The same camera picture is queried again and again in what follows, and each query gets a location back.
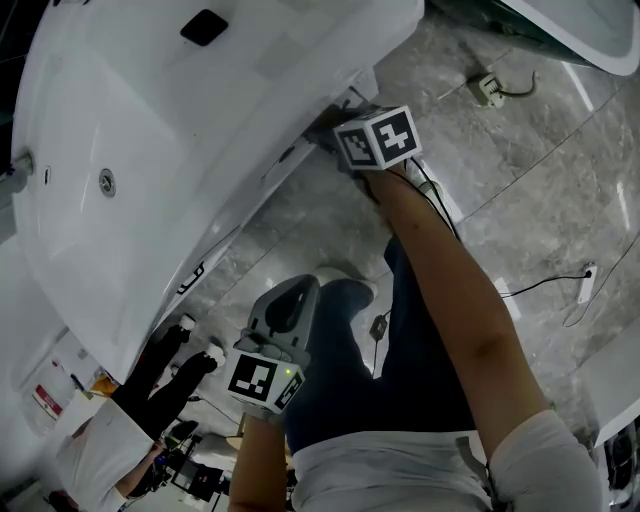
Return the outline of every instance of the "blue jeans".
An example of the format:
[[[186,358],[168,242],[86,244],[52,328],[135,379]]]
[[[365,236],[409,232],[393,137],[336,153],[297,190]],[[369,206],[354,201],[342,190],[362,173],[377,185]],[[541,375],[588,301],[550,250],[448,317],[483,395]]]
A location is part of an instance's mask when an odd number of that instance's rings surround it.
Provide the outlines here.
[[[354,432],[475,429],[458,376],[396,238],[384,256],[394,282],[382,374],[373,379],[351,331],[355,315],[371,302],[371,290],[347,279],[323,286],[307,345],[306,381],[285,414],[292,453]]]

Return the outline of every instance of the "white cloth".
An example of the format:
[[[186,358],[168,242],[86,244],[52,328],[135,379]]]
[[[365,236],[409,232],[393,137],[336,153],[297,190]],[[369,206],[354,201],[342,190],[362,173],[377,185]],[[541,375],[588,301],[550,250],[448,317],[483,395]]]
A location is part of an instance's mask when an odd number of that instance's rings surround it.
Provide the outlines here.
[[[65,490],[87,512],[117,512],[127,501],[115,485],[149,453],[153,440],[113,400],[107,400],[84,433],[58,452]]]
[[[455,440],[465,433],[359,432],[293,457],[301,512],[491,509]],[[516,512],[601,512],[601,485],[587,451],[552,411],[535,415],[490,461],[498,498]]]

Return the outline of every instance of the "forearm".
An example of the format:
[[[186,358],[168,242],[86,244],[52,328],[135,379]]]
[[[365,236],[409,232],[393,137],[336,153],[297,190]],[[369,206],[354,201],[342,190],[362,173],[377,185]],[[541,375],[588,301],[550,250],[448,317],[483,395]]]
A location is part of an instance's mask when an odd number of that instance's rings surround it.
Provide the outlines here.
[[[282,512],[286,501],[284,430],[248,417],[231,478],[231,512]]]
[[[513,429],[548,407],[509,312],[423,197],[390,173],[370,173],[369,181],[411,262],[490,457]]]
[[[370,173],[369,181],[449,355],[468,357],[496,340],[517,339],[495,287],[424,198],[389,173]]]
[[[153,464],[153,461],[156,458],[155,453],[149,453],[147,456],[140,461],[135,468],[133,468],[129,473],[127,473],[120,481],[116,484],[116,489],[122,496],[125,498],[129,496],[133,492],[133,490],[138,486],[142,477],[145,475],[147,470]]]

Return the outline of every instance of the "leg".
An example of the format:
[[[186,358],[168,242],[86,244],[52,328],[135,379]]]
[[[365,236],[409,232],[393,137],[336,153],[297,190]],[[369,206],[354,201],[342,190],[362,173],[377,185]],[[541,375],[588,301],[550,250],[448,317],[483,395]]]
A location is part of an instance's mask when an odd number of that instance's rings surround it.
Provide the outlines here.
[[[386,415],[389,424],[385,430],[474,430],[458,376],[424,304],[409,259],[395,237],[385,259],[394,274],[393,307],[389,352],[380,383],[387,406],[396,411]]]
[[[151,439],[160,439],[162,432],[184,409],[187,399],[196,390],[202,378],[216,368],[215,360],[207,357],[204,352],[188,359],[173,380],[158,390],[140,408],[136,423]]]
[[[189,339],[189,332],[173,326],[159,343],[142,354],[133,373],[111,398],[129,416],[137,419],[140,408],[147,402],[162,372],[177,354],[180,345]]]
[[[367,430],[373,379],[353,338],[351,321],[373,300],[371,290],[351,279],[323,286],[307,344],[306,381],[285,413],[291,451]]]

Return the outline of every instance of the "red label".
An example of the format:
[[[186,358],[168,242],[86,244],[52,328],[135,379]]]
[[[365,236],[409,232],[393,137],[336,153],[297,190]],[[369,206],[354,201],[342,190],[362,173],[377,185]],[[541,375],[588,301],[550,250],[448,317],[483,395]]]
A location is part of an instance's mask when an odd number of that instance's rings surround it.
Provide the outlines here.
[[[44,402],[44,405],[46,406],[45,409],[48,407],[56,416],[60,416],[62,414],[62,407],[60,407],[57,402],[51,398],[49,393],[47,393],[40,384],[38,384],[38,387],[36,388],[36,394],[40,397],[42,402]]]

